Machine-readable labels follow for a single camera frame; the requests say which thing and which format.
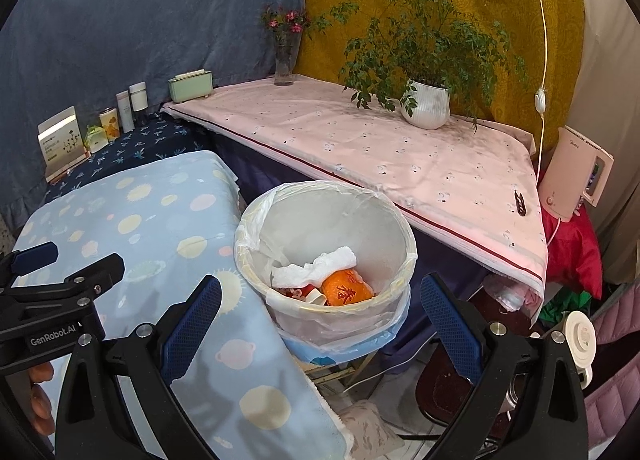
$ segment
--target green tissue box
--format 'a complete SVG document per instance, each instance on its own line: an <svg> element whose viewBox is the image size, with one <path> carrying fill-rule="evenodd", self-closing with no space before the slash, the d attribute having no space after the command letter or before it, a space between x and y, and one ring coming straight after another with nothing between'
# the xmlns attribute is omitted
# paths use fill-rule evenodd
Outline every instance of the green tissue box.
<svg viewBox="0 0 640 460"><path fill-rule="evenodd" d="M169 79L169 92L174 103L183 103L197 97L206 97L213 91L211 72L196 70Z"/></svg>

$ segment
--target red cloth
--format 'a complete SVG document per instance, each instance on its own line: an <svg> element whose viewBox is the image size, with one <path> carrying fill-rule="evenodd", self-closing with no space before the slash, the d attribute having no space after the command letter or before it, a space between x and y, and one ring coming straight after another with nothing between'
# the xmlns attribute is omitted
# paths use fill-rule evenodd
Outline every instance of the red cloth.
<svg viewBox="0 0 640 460"><path fill-rule="evenodd" d="M546 280L561 283L575 292L583 290L595 299L602 296L602 260L600 247L584 205L568 222L561 222L548 246ZM558 219L542 208L546 240L556 230Z"/></svg>

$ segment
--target trash can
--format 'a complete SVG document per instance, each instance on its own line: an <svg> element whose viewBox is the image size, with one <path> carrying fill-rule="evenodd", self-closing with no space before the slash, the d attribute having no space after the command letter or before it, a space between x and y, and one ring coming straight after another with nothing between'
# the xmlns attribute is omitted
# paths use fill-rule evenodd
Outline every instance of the trash can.
<svg viewBox="0 0 640 460"><path fill-rule="evenodd" d="M271 269L311 263L348 246L375 296L345 306L317 306L271 288ZM289 350L313 364L343 363L391 341L406 318L417 251L400 210L382 193L343 182L283 184L244 211L236 265L263 297Z"/></svg>

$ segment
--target green leaves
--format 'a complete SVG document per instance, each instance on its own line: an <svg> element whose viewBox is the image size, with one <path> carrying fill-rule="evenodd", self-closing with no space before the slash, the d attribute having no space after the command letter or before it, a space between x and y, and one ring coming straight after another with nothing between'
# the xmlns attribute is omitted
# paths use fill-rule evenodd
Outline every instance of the green leaves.
<svg viewBox="0 0 640 460"><path fill-rule="evenodd" d="M358 108L369 108L375 95L389 111L399 100L411 116L417 102L410 82L416 81L447 88L475 119L493 101L497 68L515 68L526 85L524 60L510 55L510 36L499 21L484 31L472 14L458 9L457 0L382 2L384 12L370 18L366 30L348 40L344 50L347 62L339 75L345 89L355 90L351 100ZM346 24L359 10L356 3L342 2L314 20L312 28L324 32L333 21Z"/></svg>

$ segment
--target dark blue bedsheet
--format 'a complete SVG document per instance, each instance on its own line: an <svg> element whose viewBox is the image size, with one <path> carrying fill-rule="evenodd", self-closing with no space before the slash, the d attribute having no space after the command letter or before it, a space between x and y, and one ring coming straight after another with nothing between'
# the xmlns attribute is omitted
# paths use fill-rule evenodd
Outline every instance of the dark blue bedsheet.
<svg viewBox="0 0 640 460"><path fill-rule="evenodd" d="M146 126L119 136L76 167L68 177L49 186L44 203L125 169L199 150L214 150L212 133L167 114L152 116Z"/></svg>

